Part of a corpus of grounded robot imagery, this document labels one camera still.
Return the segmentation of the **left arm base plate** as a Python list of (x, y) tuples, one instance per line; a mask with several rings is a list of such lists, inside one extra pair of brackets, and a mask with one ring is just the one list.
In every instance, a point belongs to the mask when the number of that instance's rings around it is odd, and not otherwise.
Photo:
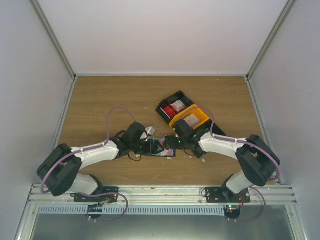
[(85, 196), (78, 192), (71, 193), (70, 196), (76, 203), (116, 203), (118, 201), (119, 187), (103, 186), (96, 189), (92, 195)]

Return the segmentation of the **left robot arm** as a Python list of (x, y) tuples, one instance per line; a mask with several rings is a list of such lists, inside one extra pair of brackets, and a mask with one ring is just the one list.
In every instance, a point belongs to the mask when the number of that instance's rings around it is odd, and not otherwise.
[(51, 193), (54, 197), (70, 190), (80, 177), (79, 171), (103, 161), (116, 160), (130, 156), (133, 152), (139, 156), (155, 156), (165, 151), (157, 139), (153, 139), (140, 123), (132, 123), (127, 130), (107, 140), (83, 147), (58, 145), (44, 160), (36, 173), (41, 179), (40, 191)]

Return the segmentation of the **white pink credit card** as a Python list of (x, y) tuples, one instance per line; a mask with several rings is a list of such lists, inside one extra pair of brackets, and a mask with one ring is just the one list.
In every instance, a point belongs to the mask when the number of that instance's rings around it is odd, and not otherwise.
[(162, 151), (160, 153), (160, 155), (162, 157), (175, 157), (176, 156), (176, 151), (175, 150), (170, 149), (170, 148), (166, 149), (166, 147), (165, 147), (165, 139), (164, 138), (160, 142), (161, 142), (161, 145), (164, 147), (164, 151)]

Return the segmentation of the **black leather card holder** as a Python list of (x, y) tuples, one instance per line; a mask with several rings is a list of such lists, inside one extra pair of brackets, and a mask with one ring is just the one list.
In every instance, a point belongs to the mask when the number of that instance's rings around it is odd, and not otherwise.
[(176, 156), (176, 150), (165, 147), (165, 138), (151, 137), (146, 142), (143, 155), (148, 157), (174, 158)]

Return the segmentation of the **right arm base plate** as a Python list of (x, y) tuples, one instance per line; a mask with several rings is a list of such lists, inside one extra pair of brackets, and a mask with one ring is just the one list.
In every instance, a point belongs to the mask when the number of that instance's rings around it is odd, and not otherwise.
[(250, 203), (251, 197), (249, 194), (249, 190), (246, 188), (242, 190), (240, 193), (232, 193), (229, 189), (226, 188), (228, 192), (223, 192), (222, 187), (212, 186), (205, 187), (204, 193), (201, 193), (206, 198), (207, 203), (215, 203), (215, 204), (231, 204), (231, 203)]

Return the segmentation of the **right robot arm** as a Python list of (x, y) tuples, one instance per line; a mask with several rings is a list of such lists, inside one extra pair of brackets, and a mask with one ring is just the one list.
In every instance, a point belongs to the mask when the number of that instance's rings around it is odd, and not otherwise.
[(281, 161), (258, 136), (233, 138), (214, 133), (214, 123), (192, 128), (185, 120), (178, 120), (172, 129), (175, 135), (166, 136), (164, 147), (172, 150), (190, 150), (197, 158), (215, 153), (238, 161), (241, 171), (225, 180), (220, 193), (228, 203), (234, 202), (244, 190), (252, 186), (263, 187), (274, 180), (273, 174), (281, 173)]

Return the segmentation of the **red white cards stack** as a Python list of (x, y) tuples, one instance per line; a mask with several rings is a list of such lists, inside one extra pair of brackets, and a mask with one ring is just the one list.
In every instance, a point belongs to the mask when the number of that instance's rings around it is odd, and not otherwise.
[(161, 110), (172, 119), (178, 112), (184, 110), (186, 105), (181, 101), (177, 100), (173, 103), (169, 103), (167, 106), (162, 107)]

